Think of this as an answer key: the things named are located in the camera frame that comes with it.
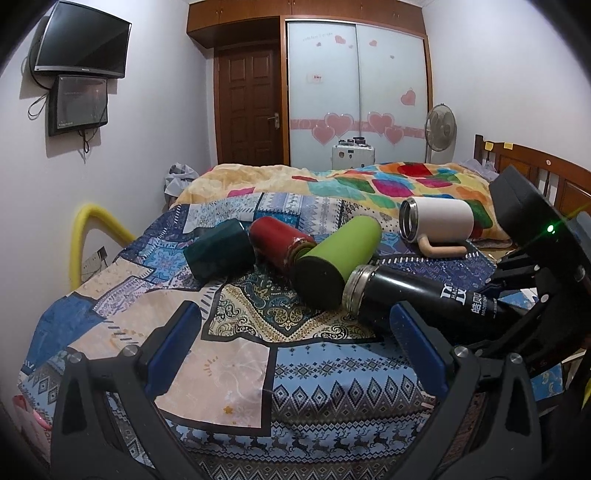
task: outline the frosted glass door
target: frosted glass door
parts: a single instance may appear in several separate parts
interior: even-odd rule
[[[291,166],[325,171],[339,138],[359,135],[355,25],[289,22]]]
[[[423,39],[357,25],[361,130],[376,163],[424,162],[427,71]]]

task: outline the wooden bed frame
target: wooden bed frame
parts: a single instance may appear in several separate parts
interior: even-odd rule
[[[543,189],[540,191],[552,203],[551,185],[556,183],[554,207],[564,216],[570,218],[584,210],[591,215],[591,172],[562,158],[534,150],[521,145],[503,142],[485,141],[477,135],[474,142],[474,159],[481,164],[484,160],[492,160],[494,155],[495,169],[502,172],[513,165],[531,183]]]

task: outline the yellow foam pipe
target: yellow foam pipe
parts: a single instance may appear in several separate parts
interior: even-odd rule
[[[103,207],[94,203],[84,205],[74,220],[72,244],[70,246],[70,289],[75,290],[82,285],[82,247],[84,246],[84,229],[89,218],[99,219],[111,234],[123,245],[135,240],[133,234],[121,225],[118,220]]]

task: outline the tumbler lid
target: tumbler lid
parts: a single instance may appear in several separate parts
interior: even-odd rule
[[[365,286],[377,269],[376,265],[360,265],[353,270],[343,291],[342,304],[347,312],[353,315],[359,313]]]
[[[414,242],[417,239],[418,206],[414,198],[409,197],[400,205],[398,224],[402,238],[408,242]]]

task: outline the wooden cabinet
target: wooden cabinet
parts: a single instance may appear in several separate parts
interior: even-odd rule
[[[419,7],[398,0],[362,0],[361,20],[399,27],[424,34],[423,12]]]
[[[254,18],[256,0],[219,0],[220,23]]]
[[[219,23],[220,0],[205,0],[189,6],[187,32]]]
[[[387,23],[412,32],[426,33],[423,10],[421,8],[405,2],[394,2],[394,4],[392,18]]]
[[[319,18],[375,22],[425,35],[422,10],[398,0],[204,0],[189,6],[187,32],[206,48],[225,44],[220,43],[220,38],[227,41],[250,37],[259,39],[261,36],[267,38],[269,35],[261,34],[258,28],[275,29],[275,24],[271,25],[270,22],[279,22],[281,15],[316,15]],[[234,22],[240,22],[241,29],[230,25]],[[225,29],[222,33],[218,31],[221,27]],[[240,32],[226,32],[233,29],[239,29]],[[248,29],[252,32],[243,35],[242,31]]]
[[[257,17],[278,17],[291,15],[291,0],[255,0]]]
[[[219,2],[220,23],[291,15],[291,0],[219,0]]]
[[[361,0],[291,0],[291,13],[360,18]]]

